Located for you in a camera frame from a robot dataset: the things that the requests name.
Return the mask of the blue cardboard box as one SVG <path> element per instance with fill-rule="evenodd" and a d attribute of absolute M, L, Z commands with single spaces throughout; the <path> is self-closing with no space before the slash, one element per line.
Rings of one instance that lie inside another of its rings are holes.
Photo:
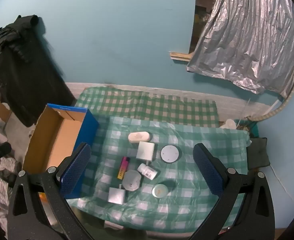
<path fill-rule="evenodd" d="M 98 127 L 87 108 L 47 104 L 35 125 L 22 169 L 37 174 L 57 167 L 81 143 L 92 146 Z"/>

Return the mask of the white octagonal box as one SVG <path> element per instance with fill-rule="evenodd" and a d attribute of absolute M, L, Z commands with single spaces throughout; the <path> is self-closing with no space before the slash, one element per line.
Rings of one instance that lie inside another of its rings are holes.
<path fill-rule="evenodd" d="M 122 180 L 123 188 L 127 191 L 136 191 L 140 188 L 141 174 L 136 170 L 125 172 Z"/>

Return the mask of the white square box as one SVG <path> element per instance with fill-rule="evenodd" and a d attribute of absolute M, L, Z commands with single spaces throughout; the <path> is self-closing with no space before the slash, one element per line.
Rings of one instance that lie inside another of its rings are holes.
<path fill-rule="evenodd" d="M 136 158 L 140 160 L 152 161 L 154 149 L 154 143 L 141 141 L 138 145 Z"/>

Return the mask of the pink yellow lighter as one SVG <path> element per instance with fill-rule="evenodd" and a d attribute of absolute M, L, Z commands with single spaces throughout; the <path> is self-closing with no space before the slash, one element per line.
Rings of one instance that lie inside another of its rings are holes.
<path fill-rule="evenodd" d="M 119 180 L 123 179 L 123 176 L 124 176 L 125 172 L 127 171 L 129 161 L 130 161 L 129 157 L 123 157 L 122 158 L 121 164 L 120 164 L 120 167 L 119 167 L 119 172 L 118 172 L 118 175 L 117 175 L 117 178 Z"/>

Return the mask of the dark cushion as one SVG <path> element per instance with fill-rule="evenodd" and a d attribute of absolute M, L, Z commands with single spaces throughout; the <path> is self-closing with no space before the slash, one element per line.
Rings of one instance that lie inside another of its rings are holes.
<path fill-rule="evenodd" d="M 246 148 L 248 170 L 269 166 L 267 138 L 251 138 L 250 141 L 250 146 Z"/>

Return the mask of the striped cloth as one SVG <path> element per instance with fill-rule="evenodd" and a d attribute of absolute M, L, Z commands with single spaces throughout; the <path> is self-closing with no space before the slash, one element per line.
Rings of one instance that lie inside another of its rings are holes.
<path fill-rule="evenodd" d="M 0 226 L 8 238 L 8 210 L 15 180 L 21 170 L 21 163 L 12 157 L 0 159 Z"/>

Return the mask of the teal checkered plastic tablecloth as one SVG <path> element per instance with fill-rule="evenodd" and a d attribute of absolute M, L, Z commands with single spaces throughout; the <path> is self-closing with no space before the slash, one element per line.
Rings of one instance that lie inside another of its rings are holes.
<path fill-rule="evenodd" d="M 226 167 L 239 173 L 248 171 L 246 148 L 249 133 L 235 129 L 175 125 L 116 116 L 97 117 L 99 129 L 92 145 L 91 159 L 84 172 L 80 198 L 68 201 L 99 219 L 115 224 L 163 233 L 194 232 L 217 201 L 211 194 L 193 159 L 193 148 L 203 143 L 210 153 Z M 136 170 L 138 146 L 128 140 L 129 133 L 148 132 L 155 151 L 151 167 L 158 173 L 154 180 L 143 178 L 140 188 L 126 192 L 122 205 L 108 202 L 110 187 L 118 187 L 119 167 L 123 157 L 129 157 L 129 170 Z M 178 161 L 165 163 L 160 151 L 165 145 L 180 149 Z M 176 187 L 164 198 L 152 195 L 161 181 L 174 180 Z"/>

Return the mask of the white oval case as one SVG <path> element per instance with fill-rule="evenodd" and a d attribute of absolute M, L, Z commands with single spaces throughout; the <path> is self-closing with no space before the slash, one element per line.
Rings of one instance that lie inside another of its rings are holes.
<path fill-rule="evenodd" d="M 148 142 L 150 140 L 150 133 L 148 132 L 132 132 L 128 135 L 130 143 Z"/>

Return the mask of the black hanging garment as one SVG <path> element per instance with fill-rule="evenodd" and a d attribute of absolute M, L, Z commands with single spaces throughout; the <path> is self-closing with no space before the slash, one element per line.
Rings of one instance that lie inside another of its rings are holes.
<path fill-rule="evenodd" d="M 36 124 L 47 104 L 75 101 L 36 34 L 38 23 L 36 15 L 18 16 L 0 28 L 0 102 L 26 127 Z"/>

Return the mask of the green beige checkered cloth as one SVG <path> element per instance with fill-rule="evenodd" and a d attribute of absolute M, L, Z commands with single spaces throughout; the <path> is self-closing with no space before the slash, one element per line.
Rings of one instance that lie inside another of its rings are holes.
<path fill-rule="evenodd" d="M 219 127 L 218 110 L 213 100 L 197 100 L 112 87 L 90 87 L 80 94 L 76 106 L 87 108 L 93 114 L 178 125 Z"/>

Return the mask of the silver foil sheet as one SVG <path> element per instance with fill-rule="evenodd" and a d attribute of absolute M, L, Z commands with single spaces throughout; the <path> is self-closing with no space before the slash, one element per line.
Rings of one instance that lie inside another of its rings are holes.
<path fill-rule="evenodd" d="M 292 0 L 215 0 L 187 71 L 255 94 L 294 86 Z"/>

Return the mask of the white pill bottle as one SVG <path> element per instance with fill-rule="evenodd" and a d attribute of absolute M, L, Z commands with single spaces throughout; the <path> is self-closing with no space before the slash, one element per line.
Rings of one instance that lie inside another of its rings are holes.
<path fill-rule="evenodd" d="M 156 170 L 143 163 L 138 166 L 137 170 L 139 173 L 141 173 L 144 177 L 148 178 L 149 180 L 154 180 L 158 173 Z"/>

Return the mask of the round grey white disc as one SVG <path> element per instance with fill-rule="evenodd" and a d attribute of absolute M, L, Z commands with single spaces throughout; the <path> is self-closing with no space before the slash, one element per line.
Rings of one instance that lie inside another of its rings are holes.
<path fill-rule="evenodd" d="M 162 161 L 168 164 L 175 163 L 180 158 L 180 149 L 175 145 L 165 145 L 160 151 Z"/>

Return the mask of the teal metal tin can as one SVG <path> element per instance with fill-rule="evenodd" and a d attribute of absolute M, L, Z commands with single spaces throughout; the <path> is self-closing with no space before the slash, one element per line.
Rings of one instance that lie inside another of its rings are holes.
<path fill-rule="evenodd" d="M 164 198 L 176 187 L 174 180 L 164 180 L 157 183 L 152 189 L 152 195 L 156 198 Z"/>

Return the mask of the small silver square box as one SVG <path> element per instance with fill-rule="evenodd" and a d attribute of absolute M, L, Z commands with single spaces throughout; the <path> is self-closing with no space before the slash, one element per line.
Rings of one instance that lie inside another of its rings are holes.
<path fill-rule="evenodd" d="M 110 187 L 108 192 L 108 202 L 113 204 L 122 205 L 125 201 L 126 191 L 122 188 L 122 185 L 118 187 Z"/>

